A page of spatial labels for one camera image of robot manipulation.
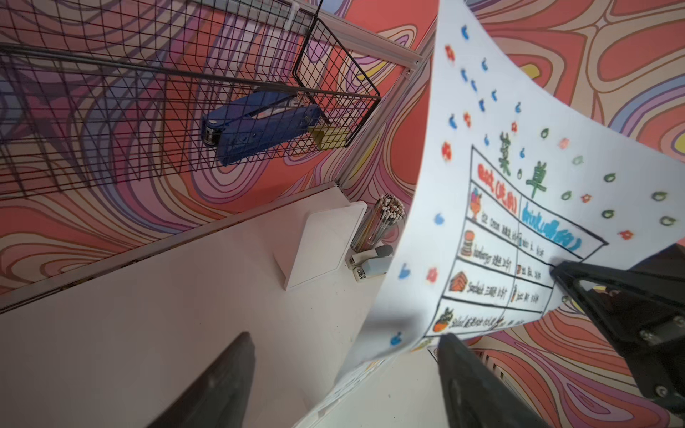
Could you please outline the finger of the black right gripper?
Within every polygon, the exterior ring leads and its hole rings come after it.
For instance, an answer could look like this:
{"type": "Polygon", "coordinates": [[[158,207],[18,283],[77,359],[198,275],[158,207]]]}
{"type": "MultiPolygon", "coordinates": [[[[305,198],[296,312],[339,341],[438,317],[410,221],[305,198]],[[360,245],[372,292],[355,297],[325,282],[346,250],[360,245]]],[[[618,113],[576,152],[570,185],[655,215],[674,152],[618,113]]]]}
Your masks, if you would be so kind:
{"type": "Polygon", "coordinates": [[[625,360],[641,394],[684,413],[684,277],[564,261],[551,276],[625,360]]]}

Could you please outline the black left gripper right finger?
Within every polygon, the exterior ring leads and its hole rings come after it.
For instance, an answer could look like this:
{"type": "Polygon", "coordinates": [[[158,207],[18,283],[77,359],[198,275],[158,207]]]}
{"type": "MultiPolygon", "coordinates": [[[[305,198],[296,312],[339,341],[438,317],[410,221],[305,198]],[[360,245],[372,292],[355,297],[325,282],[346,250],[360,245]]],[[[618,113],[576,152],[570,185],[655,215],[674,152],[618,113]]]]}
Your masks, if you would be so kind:
{"type": "Polygon", "coordinates": [[[546,427],[456,335],[440,338],[437,361],[450,427],[546,427]]]}

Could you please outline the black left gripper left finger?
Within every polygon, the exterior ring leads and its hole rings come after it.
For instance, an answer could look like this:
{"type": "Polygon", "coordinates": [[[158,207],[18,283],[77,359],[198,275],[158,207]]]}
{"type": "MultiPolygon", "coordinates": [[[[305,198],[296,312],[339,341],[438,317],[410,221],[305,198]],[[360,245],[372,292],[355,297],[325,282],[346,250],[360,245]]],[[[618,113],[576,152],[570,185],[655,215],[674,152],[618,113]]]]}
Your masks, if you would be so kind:
{"type": "Polygon", "coordinates": [[[241,427],[256,367],[251,335],[242,332],[151,427],[241,427]]]}

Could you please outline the hand-drawn colourful menu sheet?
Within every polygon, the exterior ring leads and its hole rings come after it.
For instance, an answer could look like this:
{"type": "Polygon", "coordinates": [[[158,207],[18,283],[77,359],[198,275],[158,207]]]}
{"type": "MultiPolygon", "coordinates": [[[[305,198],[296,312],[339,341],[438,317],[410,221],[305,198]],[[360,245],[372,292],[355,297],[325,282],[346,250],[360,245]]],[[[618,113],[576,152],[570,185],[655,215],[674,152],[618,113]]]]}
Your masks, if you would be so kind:
{"type": "Polygon", "coordinates": [[[314,412],[452,333],[551,426],[678,426],[550,273],[683,240],[683,2],[443,1],[410,215],[314,412]]]}

